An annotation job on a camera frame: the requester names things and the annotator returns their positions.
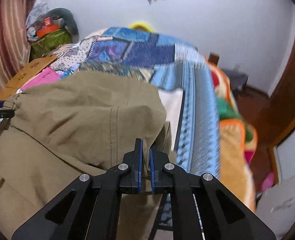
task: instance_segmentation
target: metal screw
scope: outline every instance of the metal screw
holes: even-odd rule
[[[89,180],[89,174],[82,174],[81,176],[80,176],[80,181],[87,181],[87,180]]]
[[[172,170],[172,169],[174,169],[174,164],[172,164],[172,163],[166,163],[165,165],[164,165],[164,168],[166,168],[167,170]]]
[[[121,163],[121,164],[119,165],[119,169],[120,169],[121,171],[125,171],[128,167],[129,167],[129,166],[128,166],[126,163]]]
[[[205,173],[205,174],[203,174],[203,179],[210,181],[213,179],[213,176],[212,176],[212,174]]]

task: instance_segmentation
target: cardboard box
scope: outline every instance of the cardboard box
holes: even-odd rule
[[[0,100],[6,100],[9,96],[15,95],[28,80],[40,73],[44,68],[57,59],[57,56],[42,57],[32,60],[24,66],[0,92]]]

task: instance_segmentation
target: black gripper frame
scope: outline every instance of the black gripper frame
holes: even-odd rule
[[[170,194],[173,239],[275,240],[274,233],[214,176],[186,173],[153,146],[152,192]],[[115,240],[122,194],[139,194],[143,143],[105,174],[82,174],[18,228],[12,240]]]

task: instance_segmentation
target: yellow handle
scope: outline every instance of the yellow handle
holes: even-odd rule
[[[133,29],[133,30],[143,29],[143,30],[150,32],[150,33],[154,32],[153,28],[145,22],[134,22],[129,25],[129,28]]]

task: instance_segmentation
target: pink object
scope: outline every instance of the pink object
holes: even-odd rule
[[[46,27],[49,27],[52,25],[51,17],[48,17],[44,20],[44,24]]]
[[[255,152],[253,152],[253,151],[245,151],[244,152],[244,156],[245,156],[245,159],[246,159],[247,163],[251,162],[251,160],[252,160],[252,158],[254,156],[254,153]]]
[[[60,79],[61,75],[57,74],[53,69],[46,67],[41,73],[35,76],[33,79],[30,79],[21,90],[25,90],[29,87],[38,86],[41,84],[53,83]]]
[[[274,185],[274,174],[271,172],[261,184],[261,191],[265,191]]]

